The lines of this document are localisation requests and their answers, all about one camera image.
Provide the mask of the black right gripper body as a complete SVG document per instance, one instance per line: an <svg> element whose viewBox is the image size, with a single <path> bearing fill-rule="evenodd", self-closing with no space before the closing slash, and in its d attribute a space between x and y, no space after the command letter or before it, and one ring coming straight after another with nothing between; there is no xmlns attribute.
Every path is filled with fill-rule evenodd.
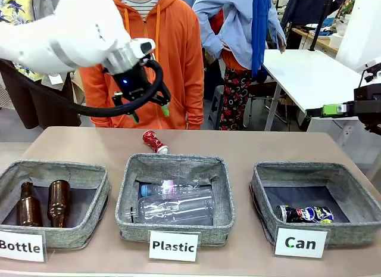
<svg viewBox="0 0 381 277"><path fill-rule="evenodd" d="M354 89L354 111L365 130L380 135L380 84Z"/></svg>

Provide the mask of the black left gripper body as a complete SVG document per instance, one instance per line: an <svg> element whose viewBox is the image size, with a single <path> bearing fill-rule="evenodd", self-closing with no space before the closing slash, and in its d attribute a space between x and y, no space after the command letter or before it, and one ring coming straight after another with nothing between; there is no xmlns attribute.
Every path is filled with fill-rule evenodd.
<svg viewBox="0 0 381 277"><path fill-rule="evenodd" d="M163 77L163 70L156 61L138 63L124 73L113 75L119 87L119 91L112 97L114 105L123 106L125 109L138 109L147 102L153 102L157 92L170 94Z"/></svg>

